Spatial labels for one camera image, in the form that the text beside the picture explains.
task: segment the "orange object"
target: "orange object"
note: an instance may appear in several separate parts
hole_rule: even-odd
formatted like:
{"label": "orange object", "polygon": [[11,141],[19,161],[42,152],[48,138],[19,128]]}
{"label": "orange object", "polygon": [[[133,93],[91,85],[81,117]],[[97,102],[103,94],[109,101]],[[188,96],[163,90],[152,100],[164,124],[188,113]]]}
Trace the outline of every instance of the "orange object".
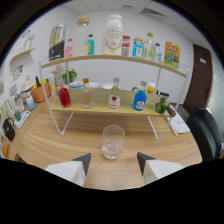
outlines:
{"label": "orange object", "polygon": [[83,83],[89,83],[89,79],[83,79]]}
{"label": "orange object", "polygon": [[9,149],[9,145],[7,144],[6,140],[3,139],[3,141],[2,141],[2,154],[6,159],[7,159],[7,156],[8,156],[8,149]]}
{"label": "orange object", "polygon": [[[51,95],[49,82],[47,82],[44,86],[45,86],[45,90],[47,93],[47,97],[49,97]],[[44,91],[42,89],[42,86],[38,87],[37,89],[31,89],[30,91],[31,91],[31,94],[32,94],[32,97],[33,97],[33,100],[35,103],[41,103],[45,100]]]}

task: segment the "ceiling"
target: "ceiling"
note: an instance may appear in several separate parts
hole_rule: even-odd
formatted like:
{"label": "ceiling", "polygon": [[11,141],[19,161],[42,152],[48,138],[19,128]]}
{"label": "ceiling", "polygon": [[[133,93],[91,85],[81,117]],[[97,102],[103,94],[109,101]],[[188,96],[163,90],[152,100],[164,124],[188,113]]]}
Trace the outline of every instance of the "ceiling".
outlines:
{"label": "ceiling", "polygon": [[149,16],[172,27],[193,44],[214,53],[208,41],[191,22],[176,11],[152,0],[73,0],[62,6],[78,15],[95,11],[124,11]]}

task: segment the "glass bottle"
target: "glass bottle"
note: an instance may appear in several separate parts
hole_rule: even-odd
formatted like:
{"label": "glass bottle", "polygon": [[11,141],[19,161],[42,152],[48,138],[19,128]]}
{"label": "glass bottle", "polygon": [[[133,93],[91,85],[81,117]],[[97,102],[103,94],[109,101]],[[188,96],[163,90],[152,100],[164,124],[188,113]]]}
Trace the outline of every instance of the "glass bottle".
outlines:
{"label": "glass bottle", "polygon": [[82,106],[83,108],[93,107],[93,91],[89,87],[89,79],[83,79],[84,87],[81,88]]}
{"label": "glass bottle", "polygon": [[68,47],[65,49],[65,58],[72,57],[72,39],[68,39]]}
{"label": "glass bottle", "polygon": [[153,34],[147,33],[148,39],[144,42],[144,52],[143,52],[143,59],[145,60],[152,60],[153,59],[153,49],[154,49],[154,43],[153,43]]}
{"label": "glass bottle", "polygon": [[142,58],[143,54],[143,46],[141,45],[141,38],[136,38],[136,44],[133,47],[133,57],[134,58]]}
{"label": "glass bottle", "polygon": [[119,79],[114,78],[113,82],[114,82],[114,86],[109,91],[108,107],[118,108],[120,106],[120,101],[121,101],[121,90],[118,86]]}
{"label": "glass bottle", "polygon": [[64,84],[62,83],[59,89],[59,98],[61,101],[61,106],[62,107],[70,107],[71,106],[71,100],[70,100],[70,95],[69,91],[64,87]]}
{"label": "glass bottle", "polygon": [[146,82],[141,81],[139,91],[135,94],[135,99],[133,103],[133,108],[135,110],[141,111],[144,109],[145,101],[147,99],[147,96],[145,95],[146,84],[147,84]]}
{"label": "glass bottle", "polygon": [[104,30],[103,55],[121,55],[123,25],[122,17],[117,14],[108,16],[108,22]]}
{"label": "glass bottle", "polygon": [[94,55],[94,40],[93,35],[89,35],[89,43],[88,43],[88,55]]}
{"label": "glass bottle", "polygon": [[158,43],[156,43],[154,61],[161,64],[161,50],[160,50],[160,44]]}

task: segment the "liquid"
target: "liquid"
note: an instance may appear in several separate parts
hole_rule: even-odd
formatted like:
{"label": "liquid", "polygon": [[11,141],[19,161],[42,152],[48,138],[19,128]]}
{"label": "liquid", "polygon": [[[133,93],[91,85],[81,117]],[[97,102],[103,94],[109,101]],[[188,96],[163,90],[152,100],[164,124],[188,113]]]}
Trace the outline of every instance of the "liquid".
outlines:
{"label": "liquid", "polygon": [[62,107],[70,107],[71,106],[69,92],[66,88],[60,89],[59,98],[60,98]]}
{"label": "liquid", "polygon": [[110,141],[104,143],[102,146],[103,155],[107,159],[116,159],[121,154],[121,151],[122,146],[119,142]]}
{"label": "liquid", "polygon": [[146,98],[147,96],[145,95],[145,92],[142,90],[139,90],[139,92],[135,94],[133,108],[138,111],[143,110],[145,107]]}

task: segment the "dark door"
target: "dark door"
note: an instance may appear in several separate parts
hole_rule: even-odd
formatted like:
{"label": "dark door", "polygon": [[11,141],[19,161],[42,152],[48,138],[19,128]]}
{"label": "dark door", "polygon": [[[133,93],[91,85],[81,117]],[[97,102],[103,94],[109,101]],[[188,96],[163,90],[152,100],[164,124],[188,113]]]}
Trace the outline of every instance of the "dark door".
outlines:
{"label": "dark door", "polygon": [[184,101],[184,108],[190,114],[195,105],[205,107],[212,85],[212,61],[210,51],[193,45],[194,66],[191,84]]}

